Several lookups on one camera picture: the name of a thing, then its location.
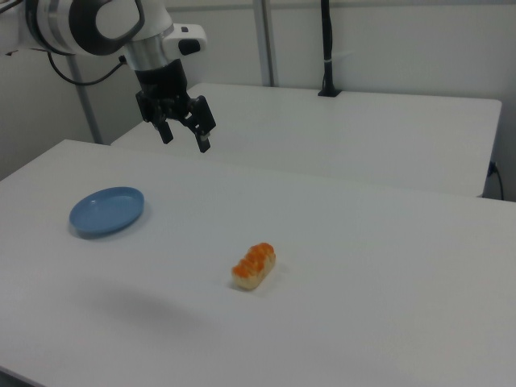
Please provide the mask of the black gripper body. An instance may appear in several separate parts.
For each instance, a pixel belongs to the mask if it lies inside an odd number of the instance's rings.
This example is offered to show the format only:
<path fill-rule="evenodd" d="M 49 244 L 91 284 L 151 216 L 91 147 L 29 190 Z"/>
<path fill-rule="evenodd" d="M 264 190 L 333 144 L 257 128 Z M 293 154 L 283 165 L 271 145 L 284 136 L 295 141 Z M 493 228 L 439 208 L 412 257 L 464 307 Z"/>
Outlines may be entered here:
<path fill-rule="evenodd" d="M 181 122 L 186 118 L 190 96 L 180 59 L 162 68 L 136 71 L 135 74 L 141 87 L 136 101 L 145 122 L 161 123 L 166 119 Z"/>

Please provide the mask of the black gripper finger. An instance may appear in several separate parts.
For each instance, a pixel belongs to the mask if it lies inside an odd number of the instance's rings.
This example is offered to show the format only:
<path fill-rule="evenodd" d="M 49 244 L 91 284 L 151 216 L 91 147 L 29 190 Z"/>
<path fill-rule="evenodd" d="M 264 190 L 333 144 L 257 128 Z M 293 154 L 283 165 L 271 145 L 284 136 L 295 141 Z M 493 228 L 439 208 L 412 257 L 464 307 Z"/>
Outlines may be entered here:
<path fill-rule="evenodd" d="M 191 98 L 188 101 L 187 115 L 182 124 L 194 134 L 199 151 L 207 152 L 210 149 L 210 132 L 216 127 L 216 122 L 204 96 Z"/>
<path fill-rule="evenodd" d="M 161 140 L 164 144 L 169 144 L 173 140 L 173 133 L 167 122 L 167 117 L 161 109 L 156 109 L 153 113 L 152 124 L 159 132 Z"/>

